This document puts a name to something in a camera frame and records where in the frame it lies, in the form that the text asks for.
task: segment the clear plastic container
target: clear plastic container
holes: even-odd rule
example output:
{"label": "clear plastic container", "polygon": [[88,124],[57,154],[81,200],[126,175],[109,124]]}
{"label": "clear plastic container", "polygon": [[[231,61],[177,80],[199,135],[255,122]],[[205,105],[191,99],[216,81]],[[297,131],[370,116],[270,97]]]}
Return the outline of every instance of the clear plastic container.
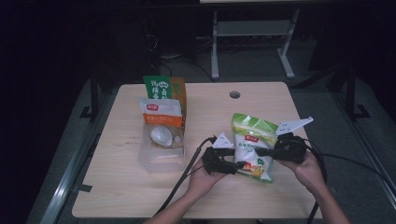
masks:
{"label": "clear plastic container", "polygon": [[161,147],[153,144],[149,128],[143,125],[139,162],[152,173],[179,172],[185,169],[184,147]]}

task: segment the dark background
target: dark background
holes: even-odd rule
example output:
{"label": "dark background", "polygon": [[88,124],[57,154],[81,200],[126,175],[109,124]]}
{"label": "dark background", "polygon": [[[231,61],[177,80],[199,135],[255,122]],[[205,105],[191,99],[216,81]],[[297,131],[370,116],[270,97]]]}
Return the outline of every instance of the dark background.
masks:
{"label": "dark background", "polygon": [[[0,222],[24,223],[90,76],[96,75],[104,91],[139,83],[143,75],[155,74],[150,65],[160,54],[147,51],[145,33],[158,36],[160,51],[175,48],[193,57],[194,38],[211,35],[212,19],[208,11],[157,12],[147,22],[147,12],[104,15],[64,0],[0,4]],[[337,61],[352,64],[393,119],[394,8],[383,3],[306,8],[294,36],[318,40],[314,69]]]}

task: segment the person's right hand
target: person's right hand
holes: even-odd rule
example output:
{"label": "person's right hand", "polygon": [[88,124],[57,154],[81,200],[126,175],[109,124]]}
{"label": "person's right hand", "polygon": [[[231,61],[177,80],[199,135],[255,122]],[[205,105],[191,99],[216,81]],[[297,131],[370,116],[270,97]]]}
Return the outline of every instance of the person's right hand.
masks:
{"label": "person's right hand", "polygon": [[278,162],[290,168],[300,183],[306,186],[311,193],[315,194],[322,188],[327,188],[318,161],[310,151],[305,153],[305,160],[301,164],[297,164],[293,161]]}

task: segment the chip bag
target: chip bag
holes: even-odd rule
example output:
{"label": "chip bag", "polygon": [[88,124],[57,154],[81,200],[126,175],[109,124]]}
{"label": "chip bag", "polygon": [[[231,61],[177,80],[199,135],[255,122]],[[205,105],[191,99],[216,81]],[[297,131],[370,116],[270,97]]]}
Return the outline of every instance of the chip bag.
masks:
{"label": "chip bag", "polygon": [[259,157],[255,147],[274,149],[277,140],[277,125],[264,119],[235,113],[232,118],[232,129],[235,144],[234,161],[246,161],[239,174],[249,176],[261,182],[272,182],[270,169],[273,159]]}

